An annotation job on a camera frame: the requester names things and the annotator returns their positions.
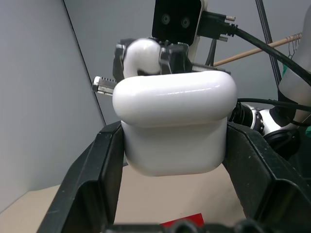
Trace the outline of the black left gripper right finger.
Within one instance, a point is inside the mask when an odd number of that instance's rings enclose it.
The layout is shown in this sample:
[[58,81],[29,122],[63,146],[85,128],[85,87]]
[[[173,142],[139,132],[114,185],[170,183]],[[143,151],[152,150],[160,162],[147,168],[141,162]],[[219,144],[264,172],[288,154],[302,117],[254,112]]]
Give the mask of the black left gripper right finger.
[[247,218],[274,231],[311,231],[311,187],[258,132],[229,122],[223,165]]

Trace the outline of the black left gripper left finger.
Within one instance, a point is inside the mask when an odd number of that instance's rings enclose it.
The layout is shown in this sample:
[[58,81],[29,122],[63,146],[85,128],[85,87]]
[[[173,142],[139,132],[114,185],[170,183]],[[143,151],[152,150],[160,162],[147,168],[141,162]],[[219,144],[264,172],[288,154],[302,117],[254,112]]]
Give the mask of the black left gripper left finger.
[[73,162],[49,206],[39,233],[99,233],[113,224],[121,186],[123,130],[104,126]]

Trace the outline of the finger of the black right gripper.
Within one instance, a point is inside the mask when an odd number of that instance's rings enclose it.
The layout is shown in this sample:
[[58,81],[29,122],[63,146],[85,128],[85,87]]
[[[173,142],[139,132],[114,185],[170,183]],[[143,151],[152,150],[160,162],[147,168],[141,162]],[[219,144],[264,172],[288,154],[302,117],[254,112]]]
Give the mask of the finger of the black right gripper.
[[160,74],[191,73],[193,65],[188,58],[188,52],[188,44],[160,42]]
[[123,74],[123,61],[126,55],[127,48],[134,42],[136,39],[128,38],[121,39],[115,47],[114,52],[114,61],[113,61],[113,78],[116,81],[122,81],[124,79]]

